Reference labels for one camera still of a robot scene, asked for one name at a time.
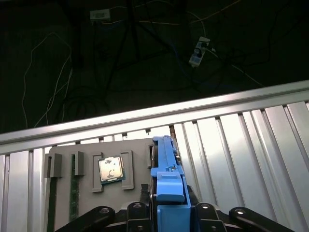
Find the black cable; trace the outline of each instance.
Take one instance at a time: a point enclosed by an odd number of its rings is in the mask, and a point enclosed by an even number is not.
[[[146,13],[147,13],[147,16],[148,16],[148,20],[150,21],[150,24],[151,24],[152,28],[154,29],[155,34],[158,35],[158,33],[157,33],[156,30],[155,30],[155,26],[154,26],[154,24],[153,24],[153,22],[152,22],[152,20],[151,20],[151,17],[150,17],[150,14],[149,14],[149,9],[148,9],[146,0],[144,0],[144,5],[145,5]]]
[[[218,2],[218,5],[220,7],[220,9],[224,8],[224,6],[221,4],[220,0],[217,0]],[[259,7],[262,8],[262,5],[263,5],[263,1],[260,0],[260,4],[259,4]],[[238,26],[238,27],[248,27],[250,26],[259,16],[259,13],[256,14],[256,16],[251,19],[248,23],[245,23],[245,24],[237,24],[237,23],[234,23],[228,16],[226,16],[226,13],[224,11],[220,11],[220,13],[222,14],[222,16],[228,20],[228,24],[231,24],[233,26]]]
[[[135,91],[154,91],[154,92],[164,92],[164,91],[182,91],[182,90],[188,90],[188,89],[194,89],[198,92],[200,92],[199,90],[195,89],[197,86],[202,85],[203,83],[205,83],[206,81],[209,81],[210,79],[212,79],[217,73],[219,73],[224,67],[226,67],[226,65],[222,65],[220,66],[218,69],[216,69],[214,72],[212,72],[209,76],[207,76],[205,79],[202,79],[200,83],[195,83],[195,86],[193,85],[188,85],[185,87],[181,87],[181,88],[172,88],[172,89],[110,89],[111,92],[135,92]]]
[[[246,66],[251,66],[251,65],[258,65],[258,64],[264,64],[264,63],[268,63],[271,59],[271,45],[270,45],[270,37],[275,29],[276,26],[276,22],[277,22],[277,18],[280,14],[281,11],[283,11],[286,7],[288,7],[290,5],[292,0],[288,0],[288,2],[286,4],[284,4],[279,10],[277,10],[276,15],[275,15],[275,19],[274,22],[270,28],[268,37],[267,37],[267,49],[268,49],[268,55],[267,55],[267,60],[264,61],[259,61],[259,62],[255,62],[255,63],[251,63],[251,64],[247,64]]]
[[[97,59],[96,59],[96,37],[97,37],[97,24],[93,24],[93,77],[97,86],[101,87],[101,81],[98,79],[97,75]]]

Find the cable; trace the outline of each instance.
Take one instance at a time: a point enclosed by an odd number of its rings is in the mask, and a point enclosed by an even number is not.
[[[68,58],[66,59],[66,61],[64,62],[64,64],[62,65],[60,74],[59,74],[58,79],[57,79],[57,82],[56,82],[56,86],[55,86],[55,90],[54,90],[54,95],[53,95],[52,103],[51,103],[50,107],[47,108],[47,111],[46,111],[46,112],[42,115],[42,117],[39,119],[39,121],[34,125],[34,127],[36,127],[36,126],[39,124],[39,122],[45,117],[45,115],[46,115],[46,114],[50,111],[50,109],[52,108],[52,106],[53,106],[53,104],[54,104],[55,96],[56,96],[56,91],[57,91],[58,82],[59,82],[59,80],[60,80],[60,78],[61,78],[61,74],[62,74],[63,68],[64,68],[64,66],[66,65],[66,63],[68,62],[68,60],[69,60],[70,58],[71,58],[71,52],[70,52]]]
[[[264,64],[264,63],[267,63],[270,61],[271,59],[271,43],[270,43],[270,37],[275,29],[275,26],[276,26],[276,22],[277,22],[277,18],[280,14],[281,11],[283,11],[286,7],[288,7],[291,3],[291,0],[288,0],[288,2],[286,4],[284,4],[279,10],[277,10],[276,12],[276,15],[275,15],[275,20],[269,30],[269,34],[268,34],[268,37],[267,37],[267,49],[268,49],[268,55],[267,55],[267,60],[265,61],[259,61],[259,62],[255,62],[255,63],[251,63],[251,64],[246,64],[246,66],[251,66],[251,65],[258,65],[258,64]]]
[[[220,59],[217,54],[215,54],[214,52],[212,52],[211,50],[209,50],[208,48],[206,48],[206,51],[208,51],[209,53],[213,54],[215,57],[217,57],[218,59]],[[234,64],[231,65],[233,68],[239,70],[240,72],[242,72],[244,75],[246,75],[248,78],[250,78],[251,80],[253,80],[254,82],[256,82],[258,85],[265,87],[263,84],[261,84],[260,82],[258,82],[257,80],[255,80],[253,77],[249,76],[247,73],[245,73],[243,70],[241,70],[240,68],[238,68],[237,66],[235,66]]]
[[[149,13],[149,10],[148,10],[148,6],[147,6],[146,0],[144,0],[144,3],[145,3],[145,9],[146,9],[146,13],[147,13],[147,16],[148,16],[148,20],[149,20],[150,23],[151,23],[151,26],[152,26],[152,28],[153,28],[153,30],[154,30],[154,33],[155,33],[156,35],[158,35],[158,33],[157,33],[156,30],[155,30],[155,26],[154,26],[153,22],[151,21],[150,13]]]
[[[163,3],[166,3],[166,4],[168,4],[168,5],[174,6],[172,3],[168,2],[168,1],[154,0],[154,1],[145,2],[145,3],[141,4],[141,5],[137,5],[137,6],[135,6],[135,8],[140,7],[140,6],[143,6],[143,5],[145,5],[145,4],[153,3],[153,2],[163,2]]]
[[[70,75],[69,75],[68,81],[67,81],[66,83],[64,83],[63,86],[62,86],[60,89],[57,90],[56,95],[57,95],[65,86],[67,86],[66,93],[65,93],[65,97],[66,97],[66,94],[67,94],[67,92],[68,92],[69,83],[70,83],[70,78],[71,78],[71,76],[72,76],[72,72],[73,72],[73,69],[71,69],[71,71],[70,71]],[[50,107],[50,102],[51,102],[52,98],[53,98],[53,96],[51,96],[50,99],[49,99],[49,102],[48,102],[48,105],[47,105],[47,109]]]
[[[163,22],[150,22],[150,21],[139,21],[140,23],[153,23],[153,24],[165,24],[165,25],[176,25],[179,26],[179,23],[163,23]]]
[[[71,77],[72,77],[72,73],[73,73],[73,68],[71,68],[71,71],[70,71],[70,74],[69,74],[67,89],[66,89],[66,93],[64,94],[64,98],[66,98],[66,97],[67,97],[67,94],[68,94],[68,90],[69,90],[69,86],[70,86],[70,80],[71,80]],[[65,110],[66,110],[66,109],[65,109],[65,104],[63,104],[63,113],[62,113],[61,122],[63,122]]]
[[[115,24],[115,23],[120,23],[120,22],[123,22],[123,20],[118,20],[118,21],[114,21],[114,22],[111,22],[111,23],[103,23],[103,22],[101,22],[101,24],[103,24],[103,25],[110,25],[110,24]]]
[[[199,20],[195,20],[195,21],[192,21],[192,22],[190,22],[190,23],[196,23],[196,22],[199,22],[199,21],[203,21],[203,20],[209,19],[209,18],[211,18],[211,17],[213,17],[213,16],[215,16],[215,15],[221,13],[222,11],[225,11],[226,9],[230,8],[231,6],[233,6],[233,5],[235,5],[235,4],[239,3],[239,2],[241,2],[241,0],[237,0],[237,1],[233,2],[232,4],[229,4],[229,5],[227,5],[226,7],[224,7],[224,8],[222,8],[222,9],[218,10],[217,12],[210,14],[209,16],[207,16],[207,17],[205,17],[205,18],[201,18],[201,19],[199,19]]]
[[[68,43],[67,42],[65,42],[57,33],[55,33],[55,32],[51,32],[51,33],[49,33],[48,35],[46,35],[45,37],[44,37],[44,39],[38,44],[38,45],[36,45],[32,50],[31,50],[31,53],[30,53],[30,64],[29,64],[29,66],[27,67],[27,69],[26,69],[26,72],[25,72],[25,74],[24,74],[24,77],[23,77],[23,79],[24,79],[24,94],[23,94],[23,98],[22,98],[22,100],[21,100],[21,106],[22,106],[22,108],[23,108],[23,113],[24,113],[24,117],[25,117],[25,122],[26,122],[26,129],[28,129],[28,120],[27,120],[27,114],[26,114],[26,110],[25,110],[25,107],[24,107],[24,101],[25,101],[25,96],[26,96],[26,75],[27,75],[27,73],[28,73],[28,71],[29,71],[29,69],[30,69],[30,67],[31,67],[31,65],[32,65],[32,54],[33,54],[33,51],[35,50],[35,49],[37,49],[49,36],[51,36],[51,35],[55,35],[56,37],[58,37],[66,46],[68,46],[69,47],[69,49],[70,49],[70,54],[71,54],[71,47],[68,45]]]
[[[204,31],[204,37],[206,38],[206,30],[205,30],[205,25],[202,19],[200,19],[195,13],[192,13],[190,11],[187,11],[187,13],[193,15],[195,18],[197,18],[198,20],[200,20],[202,27],[203,27],[203,31]]]

